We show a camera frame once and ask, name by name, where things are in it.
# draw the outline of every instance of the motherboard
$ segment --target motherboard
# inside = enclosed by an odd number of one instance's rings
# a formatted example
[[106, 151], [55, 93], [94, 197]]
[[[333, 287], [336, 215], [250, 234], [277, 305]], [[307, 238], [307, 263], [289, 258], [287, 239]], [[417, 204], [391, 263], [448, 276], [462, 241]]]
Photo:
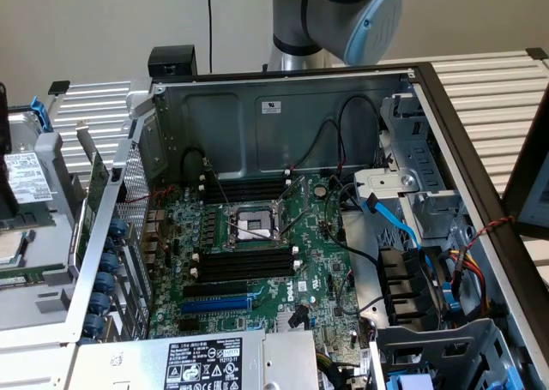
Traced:
[[[334, 361], [359, 360], [359, 318], [336, 295], [350, 272], [329, 179], [296, 178], [278, 201], [204, 201], [173, 187], [151, 202], [143, 250], [154, 286], [149, 338], [265, 329], [310, 329]], [[325, 206], [327, 220], [324, 219]], [[341, 292], [356, 309], [353, 283]]]

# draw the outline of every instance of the blue pcie slot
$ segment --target blue pcie slot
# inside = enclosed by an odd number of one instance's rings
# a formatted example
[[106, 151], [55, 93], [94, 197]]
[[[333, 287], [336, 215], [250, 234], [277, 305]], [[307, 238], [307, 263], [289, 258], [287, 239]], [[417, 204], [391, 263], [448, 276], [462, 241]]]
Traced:
[[251, 310], [251, 298], [247, 296], [224, 297], [181, 304], [182, 315], [230, 310]]

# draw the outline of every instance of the black frame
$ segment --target black frame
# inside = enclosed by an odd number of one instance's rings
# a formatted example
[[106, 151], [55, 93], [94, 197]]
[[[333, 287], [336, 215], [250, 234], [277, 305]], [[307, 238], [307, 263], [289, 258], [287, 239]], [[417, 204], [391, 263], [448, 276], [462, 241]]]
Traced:
[[[291, 78], [314, 75], [343, 75], [364, 71], [413, 69], [415, 78], [427, 98], [438, 126], [459, 172], [468, 187], [469, 193], [484, 225], [507, 216], [501, 199], [482, 165], [479, 155], [468, 137], [460, 118], [449, 100], [448, 94], [430, 63], [388, 64], [334, 69], [309, 69], [295, 71], [277, 71], [266, 73], [240, 73], [228, 75], [193, 75], [170, 78], [153, 78], [154, 83], [191, 83], [211, 81], [242, 81], [276, 78]], [[549, 364], [549, 332], [546, 321], [549, 320], [549, 291], [547, 290], [535, 264], [524, 246], [519, 234], [511, 223], [495, 227], [488, 232], [498, 258], [509, 279], [510, 285], [522, 307], [528, 325], [540, 347], [541, 353]]]
[[[521, 153], [515, 163], [515, 168], [507, 182], [503, 203], [509, 214], [517, 219], [520, 217], [524, 203], [528, 198], [532, 186], [538, 178], [538, 173], [549, 154], [549, 85], [541, 99], [540, 107], [536, 112], [526, 140], [522, 145]], [[549, 227], [530, 225], [516, 222], [516, 228], [524, 236], [544, 238], [549, 240]]]

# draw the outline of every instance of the warning label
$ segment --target warning label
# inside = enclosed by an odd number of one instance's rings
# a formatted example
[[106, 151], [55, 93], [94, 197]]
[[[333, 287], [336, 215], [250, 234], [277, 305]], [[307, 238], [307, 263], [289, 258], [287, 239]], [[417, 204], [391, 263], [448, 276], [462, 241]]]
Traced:
[[6, 154], [8, 182], [20, 204], [51, 200], [51, 192], [35, 153]]
[[241, 387], [241, 338], [170, 344], [165, 390], [239, 390]]

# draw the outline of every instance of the white wall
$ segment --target white wall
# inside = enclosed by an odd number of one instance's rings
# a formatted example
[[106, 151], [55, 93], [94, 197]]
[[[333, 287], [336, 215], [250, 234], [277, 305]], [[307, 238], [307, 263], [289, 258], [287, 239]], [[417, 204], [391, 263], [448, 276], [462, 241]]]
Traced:
[[[0, 80], [12, 105], [52, 81], [147, 74], [155, 45], [195, 44], [208, 71], [207, 0], [0, 0]], [[405, 0], [386, 58], [549, 47], [546, 0]], [[271, 0], [213, 0], [214, 71], [268, 61]]]

